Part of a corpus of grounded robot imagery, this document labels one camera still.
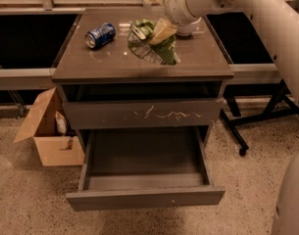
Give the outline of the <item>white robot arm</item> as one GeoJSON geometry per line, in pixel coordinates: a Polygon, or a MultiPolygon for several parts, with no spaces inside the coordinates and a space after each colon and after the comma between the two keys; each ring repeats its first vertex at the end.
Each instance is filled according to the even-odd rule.
{"type": "MultiPolygon", "coordinates": [[[[236,9],[247,16],[299,110],[299,14],[283,0],[144,0],[164,5],[167,18],[186,33],[207,14],[236,9]]],[[[272,235],[299,235],[299,152],[283,176],[272,235]]]]}

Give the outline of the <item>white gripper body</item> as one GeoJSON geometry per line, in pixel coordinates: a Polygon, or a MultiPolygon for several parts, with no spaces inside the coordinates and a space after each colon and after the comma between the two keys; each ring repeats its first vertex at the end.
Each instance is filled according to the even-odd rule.
{"type": "Polygon", "coordinates": [[[188,9],[186,0],[164,0],[166,17],[173,23],[181,26],[199,21],[188,9]]]}

